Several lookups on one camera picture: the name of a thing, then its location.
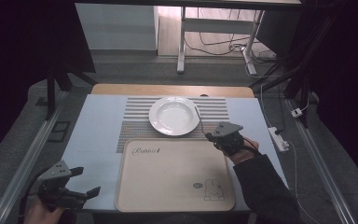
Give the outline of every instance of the plate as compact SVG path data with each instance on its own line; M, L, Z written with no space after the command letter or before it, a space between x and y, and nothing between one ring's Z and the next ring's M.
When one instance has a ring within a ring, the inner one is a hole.
M177 136L193 131L199 124L197 106L184 97L157 100L149 110L149 120L160 133Z

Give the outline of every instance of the white power strip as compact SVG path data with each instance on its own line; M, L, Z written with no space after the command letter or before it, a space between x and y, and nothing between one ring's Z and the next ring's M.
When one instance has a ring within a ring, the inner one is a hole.
M280 152L284 152L289 150L289 144L286 141L283 141L280 134L276 134L277 128L272 127L268 128L269 134L271 135L272 140L275 143L275 146L280 150Z

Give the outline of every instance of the wooden table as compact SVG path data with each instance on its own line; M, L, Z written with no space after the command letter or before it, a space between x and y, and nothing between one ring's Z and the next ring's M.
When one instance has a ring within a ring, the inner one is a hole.
M255 98L247 87L97 84L91 94L102 95L183 95Z

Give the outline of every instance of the person's left hand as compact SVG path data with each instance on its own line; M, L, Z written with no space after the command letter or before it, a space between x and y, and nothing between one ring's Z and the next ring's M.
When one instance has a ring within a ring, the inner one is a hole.
M37 199L28 211L24 224L57 224L63 211L65 211L64 208L58 207L50 212L48 208Z

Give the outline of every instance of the beige tray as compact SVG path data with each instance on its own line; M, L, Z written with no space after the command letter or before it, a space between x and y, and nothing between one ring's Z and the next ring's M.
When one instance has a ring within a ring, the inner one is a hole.
M227 211L234 203L226 158L207 140L126 143L116 197L119 211Z

